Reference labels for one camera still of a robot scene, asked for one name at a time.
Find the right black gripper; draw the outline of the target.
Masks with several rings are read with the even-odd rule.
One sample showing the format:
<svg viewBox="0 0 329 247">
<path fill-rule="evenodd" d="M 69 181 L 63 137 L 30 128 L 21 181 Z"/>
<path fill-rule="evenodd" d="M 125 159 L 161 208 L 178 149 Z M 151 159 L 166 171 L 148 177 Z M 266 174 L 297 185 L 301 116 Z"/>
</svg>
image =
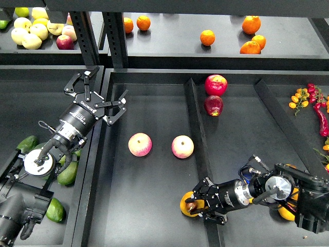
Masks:
<svg viewBox="0 0 329 247">
<path fill-rule="evenodd" d="M 214 184 L 209 177 L 204 177 L 192 189 L 191 195 L 184 199 L 184 202 L 206 200 L 215 195 L 218 198 L 218 202 L 216 202 L 218 207 L 215 208 L 215 211 L 212 207 L 205 207 L 193 209 L 189 214 L 191 216 L 199 216 L 205 222 L 225 225 L 228 218 L 223 214 L 244 208 L 244 201 L 240 200 L 236 195 L 237 189 L 242 185 L 241 180 L 231 180 L 226 183 Z"/>
</svg>

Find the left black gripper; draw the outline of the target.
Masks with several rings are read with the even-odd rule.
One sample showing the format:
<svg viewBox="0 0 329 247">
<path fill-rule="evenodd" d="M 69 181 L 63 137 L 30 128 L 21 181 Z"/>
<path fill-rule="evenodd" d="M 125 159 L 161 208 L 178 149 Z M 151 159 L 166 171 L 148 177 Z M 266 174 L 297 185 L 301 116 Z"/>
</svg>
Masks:
<svg viewBox="0 0 329 247">
<path fill-rule="evenodd" d="M 102 119 L 108 126 L 112 126 L 126 112 L 124 97 L 128 90 L 114 101 L 104 101 L 102 96 L 90 91 L 90 80 L 99 69 L 99 66 L 92 66 L 84 73 L 75 73 L 64 87 L 64 93 L 75 98 L 60 116 L 60 121 L 73 126 L 82 136 L 86 136 L 98 120 Z M 78 82 L 83 82 L 84 93 L 76 93 L 75 85 Z"/>
</svg>

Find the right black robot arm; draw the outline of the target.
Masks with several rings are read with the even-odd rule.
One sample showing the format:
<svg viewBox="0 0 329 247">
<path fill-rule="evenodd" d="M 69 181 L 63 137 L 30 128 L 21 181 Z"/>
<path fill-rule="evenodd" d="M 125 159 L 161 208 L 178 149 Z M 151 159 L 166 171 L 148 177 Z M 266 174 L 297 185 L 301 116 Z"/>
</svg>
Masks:
<svg viewBox="0 0 329 247">
<path fill-rule="evenodd" d="M 202 217 L 205 221 L 225 225 L 227 214 L 247 208 L 250 204 L 263 205 L 291 214 L 297 227 L 315 234 L 328 231 L 328 180 L 298 170 L 290 164 L 275 164 L 269 169 L 255 155 L 261 171 L 246 163 L 238 170 L 239 178 L 215 184 L 204 177 L 180 202 L 180 209 L 188 217 Z"/>
</svg>

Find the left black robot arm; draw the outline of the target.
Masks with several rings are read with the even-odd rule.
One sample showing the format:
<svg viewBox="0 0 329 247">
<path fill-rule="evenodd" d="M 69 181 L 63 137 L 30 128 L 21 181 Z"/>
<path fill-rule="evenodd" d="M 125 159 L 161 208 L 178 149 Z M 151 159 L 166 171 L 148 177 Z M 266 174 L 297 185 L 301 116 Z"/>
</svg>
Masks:
<svg viewBox="0 0 329 247">
<path fill-rule="evenodd" d="M 1 246 L 13 246 L 17 237 L 30 237 L 50 206 L 50 184 L 77 157 L 75 152 L 83 148 L 94 125 L 104 120 L 111 126 L 126 112 L 126 92 L 118 100 L 107 101 L 90 89 L 89 82 L 98 71 L 95 65 L 75 73 L 64 87 L 73 101 L 60 116 L 59 125 L 53 128 L 39 122 L 51 138 L 29 152 L 15 149 L 1 167 Z"/>
</svg>

